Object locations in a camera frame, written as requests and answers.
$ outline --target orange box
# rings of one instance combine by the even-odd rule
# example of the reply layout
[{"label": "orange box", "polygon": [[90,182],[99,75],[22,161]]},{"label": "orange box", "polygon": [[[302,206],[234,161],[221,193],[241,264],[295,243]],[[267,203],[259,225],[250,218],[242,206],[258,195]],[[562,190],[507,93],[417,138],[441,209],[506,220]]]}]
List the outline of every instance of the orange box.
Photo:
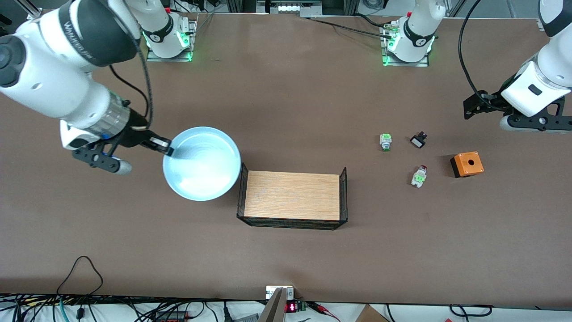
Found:
[{"label": "orange box", "polygon": [[480,162],[479,154],[476,151],[459,153],[451,159],[455,178],[472,176],[484,172],[483,164]]}]

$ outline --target green and white plug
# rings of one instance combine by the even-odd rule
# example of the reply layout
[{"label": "green and white plug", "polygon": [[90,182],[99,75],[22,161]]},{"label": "green and white plug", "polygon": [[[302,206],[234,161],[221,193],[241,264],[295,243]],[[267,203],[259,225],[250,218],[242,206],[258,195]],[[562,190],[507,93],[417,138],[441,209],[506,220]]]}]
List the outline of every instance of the green and white plug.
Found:
[{"label": "green and white plug", "polygon": [[389,151],[391,146],[391,134],[384,133],[379,136],[379,145],[382,146],[383,151]]}]

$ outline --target small green and white connector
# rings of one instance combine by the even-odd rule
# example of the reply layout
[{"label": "small green and white connector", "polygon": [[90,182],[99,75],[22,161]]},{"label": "small green and white connector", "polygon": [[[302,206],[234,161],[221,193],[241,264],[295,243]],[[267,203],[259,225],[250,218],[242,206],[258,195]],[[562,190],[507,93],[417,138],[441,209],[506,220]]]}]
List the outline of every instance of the small green and white connector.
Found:
[{"label": "small green and white connector", "polygon": [[379,136],[379,145],[382,146],[383,151],[389,151],[391,146],[391,134],[384,133]]},{"label": "small green and white connector", "polygon": [[417,172],[413,174],[413,180],[411,180],[411,185],[417,188],[421,188],[426,178],[427,178],[427,167],[420,166]]}]

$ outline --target brown table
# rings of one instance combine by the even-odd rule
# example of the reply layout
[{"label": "brown table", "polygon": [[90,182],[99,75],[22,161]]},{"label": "brown table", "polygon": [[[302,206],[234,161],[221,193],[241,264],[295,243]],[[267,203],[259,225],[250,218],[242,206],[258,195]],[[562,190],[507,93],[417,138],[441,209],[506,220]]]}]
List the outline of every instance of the brown table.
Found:
[{"label": "brown table", "polygon": [[[215,15],[192,63],[149,64],[160,135],[219,128],[250,170],[347,167],[337,231],[249,227],[235,218],[236,185],[188,201],[142,147],[117,152],[129,176],[90,169],[61,148],[57,120],[0,97],[0,292],[53,293],[85,254],[101,294],[261,299],[292,284],[317,301],[570,306],[570,136],[505,132],[500,113],[463,120],[460,23],[443,21],[429,68],[382,66],[378,39],[288,15]],[[490,92],[547,41],[534,20],[474,20],[465,38]],[[117,68],[144,88],[137,60]],[[142,107],[108,70],[96,79]],[[408,142],[419,131],[421,150]],[[485,173],[452,178],[450,155],[475,150]],[[62,291],[95,285],[83,262]]]}]

